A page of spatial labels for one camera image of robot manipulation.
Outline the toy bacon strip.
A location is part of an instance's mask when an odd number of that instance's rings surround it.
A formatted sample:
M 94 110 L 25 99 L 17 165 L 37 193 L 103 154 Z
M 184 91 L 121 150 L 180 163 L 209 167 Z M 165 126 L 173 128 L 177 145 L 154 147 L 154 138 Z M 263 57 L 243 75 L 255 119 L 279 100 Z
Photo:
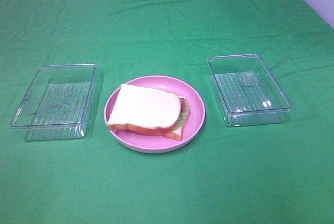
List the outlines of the toy bacon strip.
M 186 111 L 186 98 L 179 96 L 180 103 L 181 103 L 181 113 L 184 113 Z

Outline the green toy lettuce leaf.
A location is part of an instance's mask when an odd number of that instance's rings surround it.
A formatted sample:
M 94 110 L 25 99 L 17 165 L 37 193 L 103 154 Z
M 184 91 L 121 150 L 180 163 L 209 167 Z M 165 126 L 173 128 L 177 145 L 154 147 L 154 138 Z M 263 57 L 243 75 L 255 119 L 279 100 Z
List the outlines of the green toy lettuce leaf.
M 173 128 L 174 131 L 183 126 L 183 123 L 187 119 L 189 112 L 190 112 L 189 107 L 186 107 L 185 111 L 180 113 L 178 121 L 176 122 L 176 125 Z

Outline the toy bread slice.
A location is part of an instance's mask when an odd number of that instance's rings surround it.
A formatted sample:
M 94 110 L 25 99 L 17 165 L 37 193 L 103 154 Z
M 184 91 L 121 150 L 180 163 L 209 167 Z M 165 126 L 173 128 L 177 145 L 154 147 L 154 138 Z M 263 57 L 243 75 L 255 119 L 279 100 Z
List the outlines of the toy bread slice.
M 184 123 L 183 123 L 182 127 L 178 128 L 175 131 L 173 129 L 170 130 L 170 131 L 164 131 L 164 132 L 162 130 L 158 130 L 158 129 L 155 129 L 153 131 L 143 130 L 143 129 L 142 130 L 126 129 L 126 132 L 135 133 L 135 134 L 139 134 L 139 135 L 163 136 L 163 137 L 171 138 L 171 139 L 174 139 L 174 140 L 177 140 L 177 141 L 181 141 L 182 138 L 183 138 Z
M 110 130 L 134 132 L 168 131 L 182 111 L 182 102 L 173 92 L 122 84 L 107 121 Z

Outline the pink round plate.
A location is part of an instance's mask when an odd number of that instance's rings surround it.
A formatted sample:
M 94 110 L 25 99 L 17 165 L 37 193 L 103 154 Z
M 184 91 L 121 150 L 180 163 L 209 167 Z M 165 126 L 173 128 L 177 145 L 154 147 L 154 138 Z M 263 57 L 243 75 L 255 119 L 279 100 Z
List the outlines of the pink round plate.
M 190 113 L 184 122 L 183 138 L 180 141 L 163 136 L 138 135 L 117 130 L 110 131 L 120 144 L 138 152 L 160 154 L 179 149 L 196 137 L 204 123 L 206 109 L 200 94 L 191 85 L 177 78 L 161 75 L 143 76 L 127 83 L 166 90 L 185 97 L 190 107 Z

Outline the green tablecloth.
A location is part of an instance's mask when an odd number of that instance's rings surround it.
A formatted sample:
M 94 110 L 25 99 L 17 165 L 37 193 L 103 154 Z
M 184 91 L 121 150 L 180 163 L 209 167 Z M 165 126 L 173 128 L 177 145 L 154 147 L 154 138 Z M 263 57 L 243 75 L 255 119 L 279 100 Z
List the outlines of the green tablecloth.
M 292 102 L 227 127 L 207 59 L 257 53 Z M 10 122 L 40 66 L 96 63 L 83 139 L 26 142 Z M 119 84 L 167 75 L 206 106 L 159 155 L 108 132 Z M 1 0 L 1 223 L 333 223 L 333 30 L 302 0 Z

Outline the clear right plastic tray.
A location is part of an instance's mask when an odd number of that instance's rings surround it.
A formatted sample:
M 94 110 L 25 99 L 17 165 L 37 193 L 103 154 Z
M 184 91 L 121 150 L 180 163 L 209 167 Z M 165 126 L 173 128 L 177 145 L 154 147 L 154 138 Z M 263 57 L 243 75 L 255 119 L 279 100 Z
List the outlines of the clear right plastic tray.
M 292 103 L 258 54 L 207 60 L 211 84 L 228 127 L 284 122 Z

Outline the clear plastic tray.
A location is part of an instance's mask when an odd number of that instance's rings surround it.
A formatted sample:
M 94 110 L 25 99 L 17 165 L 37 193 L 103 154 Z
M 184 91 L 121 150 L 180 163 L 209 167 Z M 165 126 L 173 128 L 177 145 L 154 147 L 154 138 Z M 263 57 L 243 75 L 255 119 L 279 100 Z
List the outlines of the clear plastic tray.
M 292 103 L 258 54 L 207 60 L 211 84 L 228 127 L 284 122 Z
M 87 132 L 97 64 L 41 66 L 10 126 L 23 140 L 80 139 Z

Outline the clear left plastic tray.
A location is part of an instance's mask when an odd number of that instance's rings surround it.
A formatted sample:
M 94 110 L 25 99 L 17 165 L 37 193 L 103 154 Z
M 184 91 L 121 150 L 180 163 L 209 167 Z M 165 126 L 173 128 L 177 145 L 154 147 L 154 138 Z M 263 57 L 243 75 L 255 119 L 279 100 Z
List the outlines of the clear left plastic tray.
M 41 66 L 10 126 L 23 140 L 80 139 L 87 132 L 97 64 Z

